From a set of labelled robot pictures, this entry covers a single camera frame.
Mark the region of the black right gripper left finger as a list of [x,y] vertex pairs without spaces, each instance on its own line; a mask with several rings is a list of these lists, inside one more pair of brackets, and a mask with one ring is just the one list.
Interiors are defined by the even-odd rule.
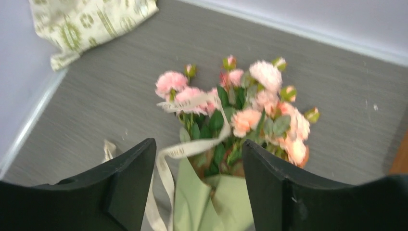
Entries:
[[154,169],[148,138],[118,157],[50,185],[0,184],[3,231],[139,231]]

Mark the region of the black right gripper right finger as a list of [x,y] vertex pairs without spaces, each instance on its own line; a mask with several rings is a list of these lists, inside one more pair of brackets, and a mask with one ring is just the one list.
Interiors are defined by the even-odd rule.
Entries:
[[296,167],[246,140],[242,158],[258,231],[405,231],[408,177],[361,185],[330,180]]

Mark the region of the beige printed ribbon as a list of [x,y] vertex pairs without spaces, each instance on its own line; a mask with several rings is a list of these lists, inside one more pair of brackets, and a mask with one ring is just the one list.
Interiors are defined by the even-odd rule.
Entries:
[[159,179],[161,180],[164,189],[170,200],[170,218],[168,224],[165,224],[162,217],[159,214],[158,206],[154,198],[153,193],[153,180],[154,174],[152,174],[149,191],[147,194],[147,201],[145,207],[145,216],[154,231],[172,231],[173,230],[173,212],[174,212],[174,193],[175,193],[175,183],[172,177],[171,170],[165,160],[166,156],[173,159],[181,159],[190,156],[194,156],[203,153],[218,144],[220,144],[224,139],[230,135],[231,128],[228,124],[228,120],[222,108],[222,103],[220,98],[213,93],[201,93],[198,96],[185,100],[185,101],[174,101],[174,102],[160,102],[156,105],[161,107],[164,111],[168,113],[185,111],[187,109],[192,109],[203,103],[211,102],[216,109],[222,113],[223,117],[223,127],[217,138],[213,139],[199,139],[189,142],[182,142],[169,147],[166,147],[158,152],[156,159],[156,167]]

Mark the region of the pink artificial flower bunch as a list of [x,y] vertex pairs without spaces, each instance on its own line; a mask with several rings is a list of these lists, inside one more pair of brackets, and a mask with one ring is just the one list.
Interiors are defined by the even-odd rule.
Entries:
[[306,165],[309,148],[305,142],[320,113],[317,108],[302,113],[293,105],[297,90],[282,85],[285,67],[285,59],[279,57],[271,62],[258,60],[242,70],[230,55],[223,60],[220,83],[210,90],[219,97],[222,109],[205,102],[175,113],[182,125],[181,141],[217,138],[223,126],[231,130],[220,144],[189,158],[200,178],[242,177],[242,144],[248,139],[297,167]]

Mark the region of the green wrapping paper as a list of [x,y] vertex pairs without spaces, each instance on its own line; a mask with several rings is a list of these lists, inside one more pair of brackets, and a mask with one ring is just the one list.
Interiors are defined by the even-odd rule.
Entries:
[[254,220],[244,178],[199,179],[187,159],[179,163],[173,227],[176,231],[246,231]]

